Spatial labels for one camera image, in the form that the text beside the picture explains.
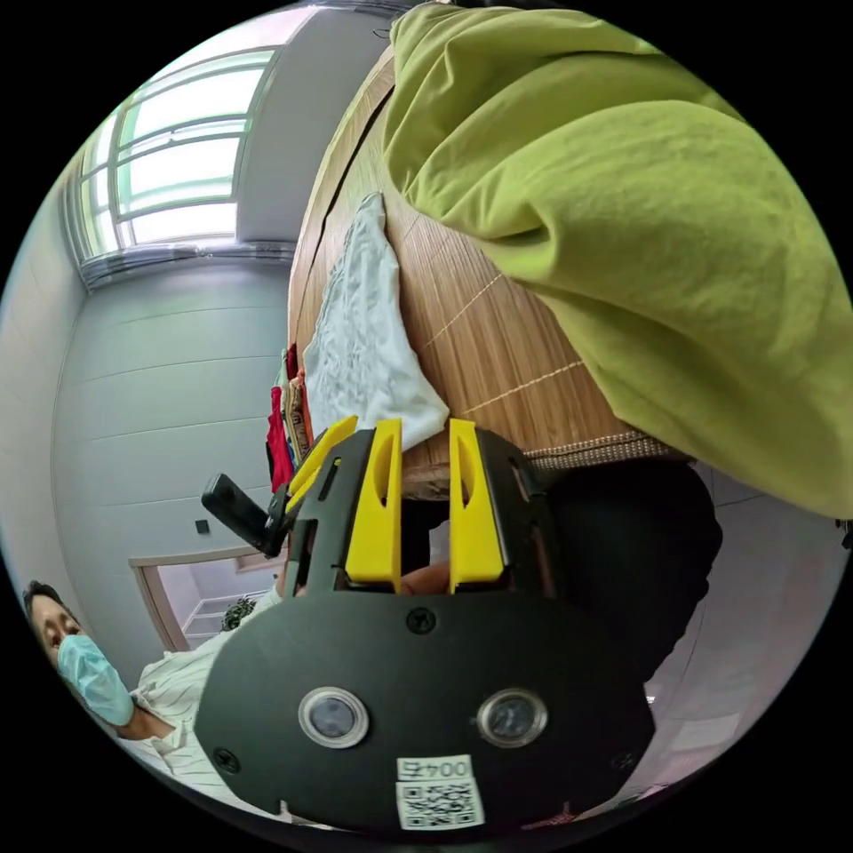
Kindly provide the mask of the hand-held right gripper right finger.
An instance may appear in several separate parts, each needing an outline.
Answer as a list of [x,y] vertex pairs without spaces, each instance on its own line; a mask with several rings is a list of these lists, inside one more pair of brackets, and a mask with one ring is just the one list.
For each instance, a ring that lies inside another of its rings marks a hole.
[[496,584],[504,560],[473,422],[450,421],[449,453],[449,592],[460,594],[469,587]]

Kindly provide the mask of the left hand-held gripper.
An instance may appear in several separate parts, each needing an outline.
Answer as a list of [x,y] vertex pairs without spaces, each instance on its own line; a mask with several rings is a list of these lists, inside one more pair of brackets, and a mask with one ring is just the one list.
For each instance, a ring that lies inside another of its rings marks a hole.
[[338,444],[353,434],[357,423],[358,417],[352,415],[336,421],[324,430],[300,463],[289,484],[282,485],[273,494],[267,507],[265,523],[266,558],[275,559],[280,556],[295,523],[294,514],[297,513],[300,501],[314,484],[325,460]]

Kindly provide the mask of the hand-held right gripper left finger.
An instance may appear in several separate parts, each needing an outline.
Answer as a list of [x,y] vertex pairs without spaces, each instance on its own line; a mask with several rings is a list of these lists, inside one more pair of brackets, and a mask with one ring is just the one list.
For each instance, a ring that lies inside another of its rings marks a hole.
[[357,586],[402,588],[403,423],[381,420],[371,433],[345,562]]

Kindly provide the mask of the person's right hand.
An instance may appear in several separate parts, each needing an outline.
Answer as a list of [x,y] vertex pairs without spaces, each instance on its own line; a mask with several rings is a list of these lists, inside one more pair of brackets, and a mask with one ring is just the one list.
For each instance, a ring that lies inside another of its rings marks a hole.
[[401,579],[401,593],[407,595],[445,594],[450,586],[450,565],[438,562],[408,572]]

